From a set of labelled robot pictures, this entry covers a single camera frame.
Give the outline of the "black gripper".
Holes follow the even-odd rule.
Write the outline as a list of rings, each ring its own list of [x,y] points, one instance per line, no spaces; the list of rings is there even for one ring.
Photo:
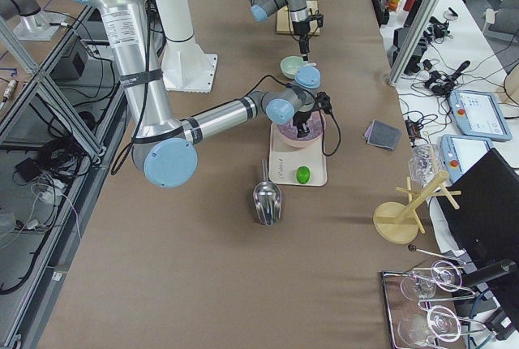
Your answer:
[[[300,57],[305,62],[308,61],[310,52],[309,40],[311,32],[311,22],[315,21],[317,28],[324,25],[324,15],[317,10],[314,14],[309,14],[308,10],[290,11],[290,22],[292,24],[294,38],[298,41]]]
[[[297,128],[297,137],[303,138],[304,131],[309,133],[310,128],[307,125],[307,120],[315,111],[323,111],[325,114],[332,114],[331,98],[326,92],[318,92],[315,95],[315,100],[311,104],[311,108],[305,111],[298,111],[294,114],[292,119],[293,125]]]

